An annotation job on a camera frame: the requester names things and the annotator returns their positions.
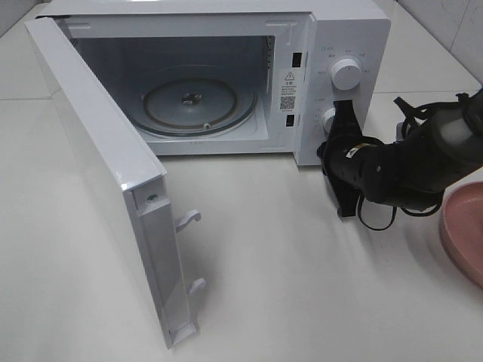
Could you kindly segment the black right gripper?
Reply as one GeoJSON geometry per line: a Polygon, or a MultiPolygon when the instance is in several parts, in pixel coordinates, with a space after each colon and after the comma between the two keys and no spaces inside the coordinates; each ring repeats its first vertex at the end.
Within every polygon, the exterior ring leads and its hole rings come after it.
{"type": "Polygon", "coordinates": [[[334,193],[337,214],[341,218],[357,214],[361,191],[365,187],[364,168],[372,149],[383,145],[374,138],[362,140],[337,137],[363,136],[351,100],[334,101],[335,115],[328,134],[328,142],[317,149],[323,174],[334,193]]]}

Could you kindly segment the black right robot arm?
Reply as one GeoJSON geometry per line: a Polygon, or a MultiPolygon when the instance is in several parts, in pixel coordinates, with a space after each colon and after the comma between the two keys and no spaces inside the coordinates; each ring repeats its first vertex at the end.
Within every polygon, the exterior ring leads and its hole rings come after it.
{"type": "Polygon", "coordinates": [[[393,143],[362,133],[352,101],[334,104],[331,130],[317,156],[341,217],[359,215],[364,200],[412,216],[436,212],[445,189],[482,166],[481,92],[418,107],[401,97],[394,102],[405,119],[393,143]]]}

